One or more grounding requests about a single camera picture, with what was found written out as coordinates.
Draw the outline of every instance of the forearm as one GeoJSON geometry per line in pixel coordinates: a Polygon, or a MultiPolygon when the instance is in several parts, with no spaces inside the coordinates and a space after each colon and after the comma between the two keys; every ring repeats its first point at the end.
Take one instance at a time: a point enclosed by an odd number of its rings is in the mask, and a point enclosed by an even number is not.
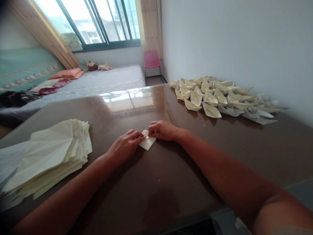
{"type": "Polygon", "coordinates": [[[188,131],[182,131],[177,142],[195,161],[224,202],[247,225],[269,198],[285,193],[258,172],[188,131]]]}
{"type": "Polygon", "coordinates": [[[95,160],[77,177],[18,223],[14,234],[66,234],[99,186],[118,164],[107,155],[95,160]]]}

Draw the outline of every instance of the curtain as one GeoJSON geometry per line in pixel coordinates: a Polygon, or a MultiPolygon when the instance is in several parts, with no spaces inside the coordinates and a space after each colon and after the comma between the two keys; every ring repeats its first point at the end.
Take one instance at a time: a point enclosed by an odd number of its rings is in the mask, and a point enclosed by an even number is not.
{"type": "Polygon", "coordinates": [[[34,0],[11,0],[9,8],[65,68],[73,69],[80,66],[77,58],[34,0]]]}
{"type": "Polygon", "coordinates": [[[157,50],[163,58],[160,0],[136,0],[140,40],[144,51],[157,50]]]}

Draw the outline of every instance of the hand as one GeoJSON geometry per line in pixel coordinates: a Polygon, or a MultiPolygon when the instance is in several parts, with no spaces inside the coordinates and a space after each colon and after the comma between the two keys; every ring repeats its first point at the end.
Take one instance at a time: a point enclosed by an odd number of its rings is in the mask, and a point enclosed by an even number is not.
{"type": "Polygon", "coordinates": [[[149,137],[167,141],[177,141],[183,129],[178,128],[168,121],[153,121],[149,126],[149,137]]]}
{"type": "Polygon", "coordinates": [[[117,138],[105,155],[112,158],[118,165],[123,164],[130,158],[138,145],[146,137],[139,131],[130,130],[126,134],[117,138]]]}

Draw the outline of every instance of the window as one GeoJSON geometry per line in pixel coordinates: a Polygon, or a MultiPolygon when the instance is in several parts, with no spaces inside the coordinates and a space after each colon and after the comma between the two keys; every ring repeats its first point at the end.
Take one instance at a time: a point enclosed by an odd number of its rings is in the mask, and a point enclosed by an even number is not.
{"type": "Polygon", "coordinates": [[[135,0],[35,1],[61,36],[75,33],[83,51],[141,45],[135,0]]]}

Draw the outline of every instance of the table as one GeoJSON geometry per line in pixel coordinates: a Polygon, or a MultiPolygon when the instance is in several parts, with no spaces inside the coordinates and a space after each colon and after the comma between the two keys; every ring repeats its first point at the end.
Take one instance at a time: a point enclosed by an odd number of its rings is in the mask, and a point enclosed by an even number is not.
{"type": "MultiPolygon", "coordinates": [[[[282,113],[276,117],[278,122],[266,126],[223,114],[220,119],[208,118],[203,110],[187,110],[169,84],[50,104],[2,139],[0,148],[29,140],[32,132],[70,118],[90,124],[93,152],[83,169],[128,130],[143,131],[151,121],[167,120],[192,131],[282,187],[313,176],[312,128],[282,113]]],[[[38,199],[28,197],[2,213],[5,222],[13,226],[82,170],[38,199]]],[[[149,151],[139,147],[99,188],[70,233],[157,233],[223,207],[222,200],[183,148],[175,142],[157,140],[149,151]]]]}

